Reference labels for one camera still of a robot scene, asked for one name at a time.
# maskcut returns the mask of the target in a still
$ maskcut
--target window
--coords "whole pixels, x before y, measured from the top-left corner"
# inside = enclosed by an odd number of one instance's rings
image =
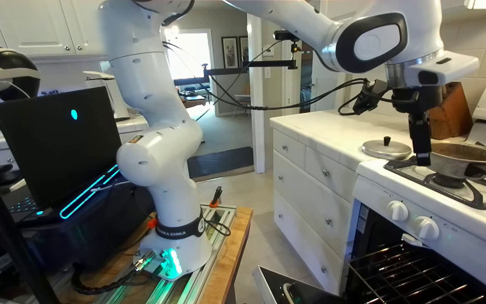
[[[178,33],[167,39],[185,50],[172,46],[173,51],[167,52],[173,79],[203,77],[201,64],[207,64],[208,69],[211,68],[210,41],[207,33]]]

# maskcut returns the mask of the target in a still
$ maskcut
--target oven rack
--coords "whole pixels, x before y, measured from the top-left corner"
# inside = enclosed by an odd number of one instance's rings
[[[424,248],[399,244],[348,265],[370,289],[366,304],[486,304],[483,293]]]

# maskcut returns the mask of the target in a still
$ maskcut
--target laptop keyboard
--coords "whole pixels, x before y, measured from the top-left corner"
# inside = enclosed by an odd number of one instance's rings
[[[37,203],[33,199],[32,196],[29,196],[22,200],[21,202],[17,203],[15,206],[11,206],[8,208],[8,211],[11,213],[17,212],[26,212],[26,211],[34,211],[37,210]]]

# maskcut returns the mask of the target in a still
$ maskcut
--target laptop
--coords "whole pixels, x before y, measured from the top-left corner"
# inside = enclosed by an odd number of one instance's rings
[[[104,87],[2,102],[0,129],[27,183],[3,196],[15,221],[68,219],[119,173]]]

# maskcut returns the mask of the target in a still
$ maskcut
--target knife block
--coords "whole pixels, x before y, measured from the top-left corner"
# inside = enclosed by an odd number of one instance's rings
[[[429,110],[431,137],[443,140],[470,133],[473,122],[462,84],[451,82],[445,85],[442,98],[440,106]]]

